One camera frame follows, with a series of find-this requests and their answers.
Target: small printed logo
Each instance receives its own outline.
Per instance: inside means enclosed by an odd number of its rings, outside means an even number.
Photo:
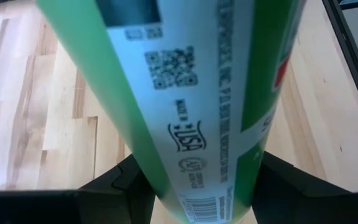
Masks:
[[[177,145],[177,152],[188,152],[206,148],[206,141],[197,124],[168,124],[168,132]]]
[[[206,159],[200,157],[187,157],[178,163],[181,172],[194,172],[204,169],[207,165]]]

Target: red graphic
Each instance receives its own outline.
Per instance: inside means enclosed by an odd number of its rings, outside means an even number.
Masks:
[[[287,69],[289,57],[285,59],[285,61],[281,64],[280,68],[278,68],[278,74],[276,76],[276,80],[274,81],[274,88],[278,88],[283,81],[285,70]]]

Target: qr code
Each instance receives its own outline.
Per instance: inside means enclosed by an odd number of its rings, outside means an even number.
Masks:
[[[198,84],[193,47],[146,52],[145,59],[156,90]]]

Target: black frame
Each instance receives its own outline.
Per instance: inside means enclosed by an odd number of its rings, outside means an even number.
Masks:
[[[348,4],[341,4],[341,2],[343,2],[344,0],[338,0],[339,6],[341,7],[342,10],[345,9],[354,9],[358,7],[358,2],[354,2],[354,3],[348,3]]]
[[[358,48],[337,1],[322,0],[358,90]]]
[[[133,156],[78,190],[0,192],[0,223],[150,223],[155,193]],[[265,152],[252,200],[258,223],[358,223],[358,194]]]

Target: green stripe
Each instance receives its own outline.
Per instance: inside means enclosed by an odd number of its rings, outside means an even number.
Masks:
[[[37,0],[71,59],[82,71],[156,194],[185,217],[151,135],[92,0]]]
[[[262,162],[266,140],[267,136],[237,160],[233,217],[242,217],[251,207],[254,186],[258,176],[260,163]]]
[[[252,47],[247,88],[242,114],[242,130],[250,128],[275,103],[278,93],[272,91],[281,45],[286,40],[286,26],[292,15],[294,0],[256,0]]]

